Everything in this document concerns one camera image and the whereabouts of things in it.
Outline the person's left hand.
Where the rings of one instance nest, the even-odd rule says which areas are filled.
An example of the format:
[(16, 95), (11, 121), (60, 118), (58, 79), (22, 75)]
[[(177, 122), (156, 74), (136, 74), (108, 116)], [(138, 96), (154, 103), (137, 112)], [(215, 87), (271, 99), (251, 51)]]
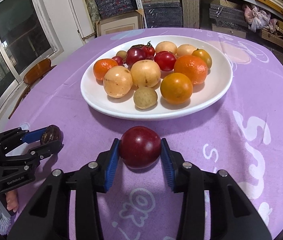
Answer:
[(6, 208), (8, 211), (17, 212), (19, 204), (17, 198), (17, 190), (12, 190), (6, 193)]

